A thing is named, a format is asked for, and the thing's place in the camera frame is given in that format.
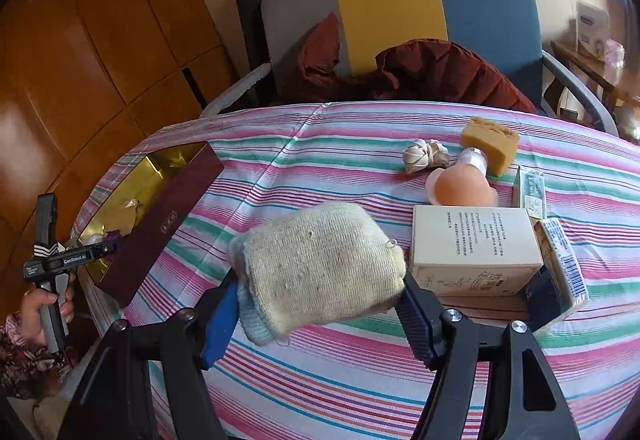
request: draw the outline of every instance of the open box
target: open box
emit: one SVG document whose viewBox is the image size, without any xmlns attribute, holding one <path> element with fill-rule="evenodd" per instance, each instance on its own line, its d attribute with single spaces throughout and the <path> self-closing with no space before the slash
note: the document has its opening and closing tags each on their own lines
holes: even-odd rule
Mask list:
<svg viewBox="0 0 640 440">
<path fill-rule="evenodd" d="M 83 244 L 108 231 L 127 235 L 121 250 L 86 266 L 94 283 L 127 306 L 156 259 L 223 165 L 207 142 L 148 154 L 120 182 L 79 237 Z"/>
</svg>

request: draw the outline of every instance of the striped tablecloth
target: striped tablecloth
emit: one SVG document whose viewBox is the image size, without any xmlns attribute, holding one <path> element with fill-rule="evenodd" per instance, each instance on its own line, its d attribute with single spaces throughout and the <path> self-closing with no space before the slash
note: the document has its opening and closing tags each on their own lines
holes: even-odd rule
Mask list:
<svg viewBox="0 0 640 440">
<path fill-rule="evenodd" d="M 114 319 L 163 321 L 228 270 L 229 240 L 273 217 L 327 200 L 360 204 L 408 250 L 424 176 L 406 176 L 401 152 L 418 137 L 460 151 L 471 115 L 516 130 L 515 163 L 542 170 L 548 212 L 562 220 L 592 298 L 538 335 L 583 439 L 601 439 L 640 384 L 640 148 L 569 123 L 497 109 L 420 102 L 308 104 L 220 115 L 158 131 L 122 157 L 82 207 L 78 233 L 149 151 L 209 141 L 225 169 L 156 261 L 132 303 L 118 309 L 87 276 L 104 333 Z M 512 167 L 493 182 L 510 205 Z M 526 317 L 517 301 L 447 301 L 477 321 Z M 475 438 L 488 366 L 480 364 L 464 438 Z M 394 311 L 308 326 L 285 344 L 258 348 L 236 328 L 225 357 L 205 374 L 224 427 L 252 439 L 409 438 L 433 375 L 412 357 Z M 158 417 L 172 430 L 161 369 L 151 368 Z"/>
</svg>

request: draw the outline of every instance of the chair backrest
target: chair backrest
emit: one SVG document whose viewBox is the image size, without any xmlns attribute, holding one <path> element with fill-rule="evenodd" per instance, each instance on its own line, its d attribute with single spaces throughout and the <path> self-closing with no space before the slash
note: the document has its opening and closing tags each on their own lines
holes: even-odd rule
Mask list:
<svg viewBox="0 0 640 440">
<path fill-rule="evenodd" d="M 279 89 L 307 34 L 333 11 L 341 21 L 338 74 L 370 72 L 382 50 L 438 38 L 473 50 L 540 105 L 542 39 L 536 0 L 262 0 L 261 11 Z"/>
</svg>

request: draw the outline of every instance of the multicolored chair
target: multicolored chair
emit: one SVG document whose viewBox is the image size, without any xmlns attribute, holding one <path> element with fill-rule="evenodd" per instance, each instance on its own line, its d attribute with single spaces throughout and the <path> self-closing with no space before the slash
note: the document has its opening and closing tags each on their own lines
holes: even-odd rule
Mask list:
<svg viewBox="0 0 640 440">
<path fill-rule="evenodd" d="M 236 0 L 252 72 L 203 112 L 256 85 L 260 104 L 281 89 L 306 36 L 329 13 L 341 21 L 339 75 L 376 68 L 376 55 L 418 38 L 449 40 L 473 50 L 505 74 L 541 112 L 554 116 L 542 94 L 542 69 L 559 78 L 595 127 L 617 135 L 605 107 L 553 56 L 542 50 L 536 0 Z"/>
</svg>

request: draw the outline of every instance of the silver screw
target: silver screw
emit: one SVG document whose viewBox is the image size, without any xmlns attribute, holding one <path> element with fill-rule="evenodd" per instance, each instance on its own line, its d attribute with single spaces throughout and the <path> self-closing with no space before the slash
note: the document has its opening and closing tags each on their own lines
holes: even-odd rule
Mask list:
<svg viewBox="0 0 640 440">
<path fill-rule="evenodd" d="M 111 328 L 118 332 L 124 332 L 127 327 L 129 327 L 129 321 L 127 321 L 126 319 L 117 319 L 116 321 L 111 323 Z"/>
<path fill-rule="evenodd" d="M 196 317 L 196 312 L 193 308 L 182 308 L 181 310 L 178 310 L 178 317 L 182 321 L 191 321 Z"/>
<path fill-rule="evenodd" d="M 449 308 L 445 314 L 447 315 L 447 318 L 454 323 L 457 323 L 462 319 L 462 314 L 455 308 Z"/>
<path fill-rule="evenodd" d="M 524 334 L 527 331 L 527 325 L 522 321 L 512 321 L 511 328 L 516 331 L 518 334 Z"/>
</svg>

